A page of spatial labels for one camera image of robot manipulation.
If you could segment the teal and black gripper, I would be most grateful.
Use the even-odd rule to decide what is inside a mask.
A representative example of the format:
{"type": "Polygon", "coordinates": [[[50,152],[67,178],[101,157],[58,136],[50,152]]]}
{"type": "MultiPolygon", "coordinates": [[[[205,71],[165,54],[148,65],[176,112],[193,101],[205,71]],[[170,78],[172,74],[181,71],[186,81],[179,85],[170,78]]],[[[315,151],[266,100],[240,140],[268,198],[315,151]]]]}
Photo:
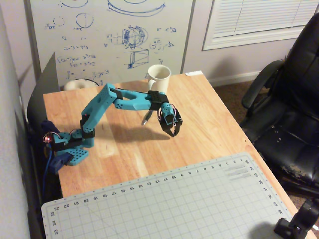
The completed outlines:
{"type": "Polygon", "coordinates": [[[158,111],[158,120],[162,130],[169,136],[177,136],[182,125],[182,118],[177,108],[170,103],[163,103],[158,111]]]}

